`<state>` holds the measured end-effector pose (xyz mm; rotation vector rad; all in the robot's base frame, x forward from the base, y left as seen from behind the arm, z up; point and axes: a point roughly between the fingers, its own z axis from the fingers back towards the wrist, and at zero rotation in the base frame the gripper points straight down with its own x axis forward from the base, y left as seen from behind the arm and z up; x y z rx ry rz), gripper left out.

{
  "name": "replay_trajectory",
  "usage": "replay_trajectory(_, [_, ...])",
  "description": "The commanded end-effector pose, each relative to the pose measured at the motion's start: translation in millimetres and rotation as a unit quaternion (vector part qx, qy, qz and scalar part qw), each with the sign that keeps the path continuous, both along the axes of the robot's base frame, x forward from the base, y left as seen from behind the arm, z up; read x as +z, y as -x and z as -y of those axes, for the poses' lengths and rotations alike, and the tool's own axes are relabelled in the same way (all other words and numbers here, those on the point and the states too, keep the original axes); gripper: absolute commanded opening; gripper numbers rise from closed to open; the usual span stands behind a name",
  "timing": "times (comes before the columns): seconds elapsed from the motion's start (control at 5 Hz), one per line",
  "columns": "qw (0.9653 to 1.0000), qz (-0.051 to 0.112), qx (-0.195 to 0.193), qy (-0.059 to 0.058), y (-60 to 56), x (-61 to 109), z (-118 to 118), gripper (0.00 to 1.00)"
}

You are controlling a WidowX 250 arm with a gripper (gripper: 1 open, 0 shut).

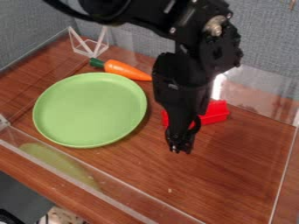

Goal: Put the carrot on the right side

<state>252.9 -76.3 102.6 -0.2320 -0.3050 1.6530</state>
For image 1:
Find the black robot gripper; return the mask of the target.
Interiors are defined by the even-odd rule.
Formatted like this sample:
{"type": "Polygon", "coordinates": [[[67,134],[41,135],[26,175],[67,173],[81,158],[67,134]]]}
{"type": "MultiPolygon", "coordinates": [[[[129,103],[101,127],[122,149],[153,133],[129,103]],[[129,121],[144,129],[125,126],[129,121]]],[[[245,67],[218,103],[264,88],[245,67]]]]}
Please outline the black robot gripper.
{"type": "Polygon", "coordinates": [[[168,115],[164,135],[169,151],[174,153],[192,152],[201,128],[197,115],[205,114],[212,82],[218,74],[240,66],[238,30],[229,21],[221,22],[218,27],[218,36],[202,29],[193,46],[176,43],[174,51],[162,52],[153,63],[153,98],[168,115]]]}

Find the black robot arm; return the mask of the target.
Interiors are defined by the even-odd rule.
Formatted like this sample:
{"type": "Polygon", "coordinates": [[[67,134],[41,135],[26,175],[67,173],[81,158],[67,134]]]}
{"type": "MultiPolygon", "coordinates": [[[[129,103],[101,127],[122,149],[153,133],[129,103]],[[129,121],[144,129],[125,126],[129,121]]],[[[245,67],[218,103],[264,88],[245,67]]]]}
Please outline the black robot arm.
{"type": "Polygon", "coordinates": [[[224,0],[77,0],[76,11],[61,0],[42,0],[54,10],[101,25],[136,25],[174,43],[152,69],[153,98],[168,115],[169,150],[190,152],[210,101],[216,76],[240,66],[238,29],[224,0]]]}

